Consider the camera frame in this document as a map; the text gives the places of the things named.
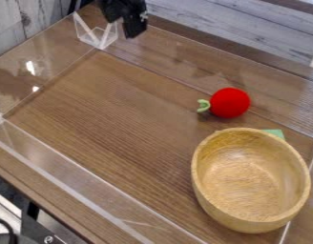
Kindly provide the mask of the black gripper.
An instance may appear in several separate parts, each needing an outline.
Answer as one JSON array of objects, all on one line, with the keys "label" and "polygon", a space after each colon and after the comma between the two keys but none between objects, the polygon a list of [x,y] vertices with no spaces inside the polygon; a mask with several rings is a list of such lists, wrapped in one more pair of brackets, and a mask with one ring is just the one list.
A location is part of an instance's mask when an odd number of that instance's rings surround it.
[{"label": "black gripper", "polygon": [[124,17],[124,32],[126,38],[138,37],[148,29],[148,11],[145,0],[97,0],[102,13],[110,23]]}]

